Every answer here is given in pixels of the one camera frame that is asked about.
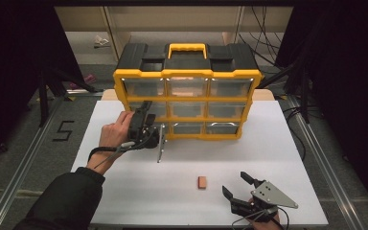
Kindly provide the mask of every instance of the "black backdrop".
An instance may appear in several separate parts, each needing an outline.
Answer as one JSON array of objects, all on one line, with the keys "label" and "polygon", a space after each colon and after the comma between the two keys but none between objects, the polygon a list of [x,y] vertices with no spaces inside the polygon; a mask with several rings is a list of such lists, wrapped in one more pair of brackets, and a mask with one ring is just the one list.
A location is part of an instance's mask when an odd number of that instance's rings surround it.
[{"label": "black backdrop", "polygon": [[[48,68],[83,81],[54,8],[0,4],[0,143],[25,111],[41,72]],[[46,76],[62,81],[50,72]]]},{"label": "black backdrop", "polygon": [[368,2],[349,1],[310,67],[314,93],[368,191]]}]

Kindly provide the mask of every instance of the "orange block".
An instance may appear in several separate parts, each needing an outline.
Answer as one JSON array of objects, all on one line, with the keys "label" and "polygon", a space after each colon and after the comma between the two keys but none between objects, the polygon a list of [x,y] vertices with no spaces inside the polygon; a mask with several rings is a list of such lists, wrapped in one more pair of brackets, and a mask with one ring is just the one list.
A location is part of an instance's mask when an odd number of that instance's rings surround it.
[{"label": "orange block", "polygon": [[207,177],[206,176],[199,176],[198,177],[198,188],[199,189],[206,189],[207,188]]}]

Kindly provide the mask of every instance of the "human hand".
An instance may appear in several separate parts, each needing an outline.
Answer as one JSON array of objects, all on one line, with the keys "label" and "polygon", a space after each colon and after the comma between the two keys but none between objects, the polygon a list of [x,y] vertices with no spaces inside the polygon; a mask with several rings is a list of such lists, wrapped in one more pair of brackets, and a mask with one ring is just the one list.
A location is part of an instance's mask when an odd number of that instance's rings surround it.
[{"label": "human hand", "polygon": [[[129,130],[130,121],[134,112],[123,111],[119,115],[115,123],[103,126],[99,147],[117,148],[127,141],[127,131]],[[109,155],[114,152],[98,151],[91,156],[86,168],[89,168],[97,173],[104,174],[118,159],[122,153],[116,154],[114,157],[103,162]]]},{"label": "human hand", "polygon": [[[252,202],[253,202],[253,198],[250,198],[249,203],[252,203]],[[280,223],[280,217],[279,217],[278,212],[276,216],[274,216],[274,219]],[[256,221],[252,221],[251,219],[247,218],[247,221],[249,221],[252,224],[253,229],[255,230],[281,230],[282,229],[279,225],[277,225],[272,220],[269,222],[256,222]]]},{"label": "human hand", "polygon": [[99,147],[119,147],[127,141],[127,131],[134,112],[123,111],[115,123],[103,126]]}]

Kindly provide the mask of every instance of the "jacket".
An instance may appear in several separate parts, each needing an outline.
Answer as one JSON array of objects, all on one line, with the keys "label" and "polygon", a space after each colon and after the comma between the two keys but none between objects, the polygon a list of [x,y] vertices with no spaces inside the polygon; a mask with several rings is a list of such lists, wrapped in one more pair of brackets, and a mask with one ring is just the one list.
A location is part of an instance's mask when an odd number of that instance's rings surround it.
[{"label": "jacket", "polygon": [[84,167],[58,176],[14,229],[87,229],[103,184],[101,174]]}]

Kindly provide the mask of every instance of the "white tabletop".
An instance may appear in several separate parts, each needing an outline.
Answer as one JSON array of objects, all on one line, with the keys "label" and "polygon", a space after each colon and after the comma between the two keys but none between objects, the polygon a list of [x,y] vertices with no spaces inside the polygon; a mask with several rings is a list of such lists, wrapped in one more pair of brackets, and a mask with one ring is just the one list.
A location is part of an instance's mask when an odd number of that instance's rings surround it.
[{"label": "white tabletop", "polygon": [[[98,101],[72,171],[85,166],[98,146],[101,127],[115,121],[119,101]],[[237,141],[174,140],[158,149],[129,151],[105,174],[103,198],[92,223],[123,226],[228,227],[240,217],[231,213],[224,185],[234,197],[248,200],[253,186],[241,171],[268,180],[298,203],[284,208],[292,226],[328,224],[277,102],[255,101]],[[207,189],[197,178],[207,177]],[[282,224],[286,216],[280,211]],[[237,223],[245,225],[245,220]]]}]

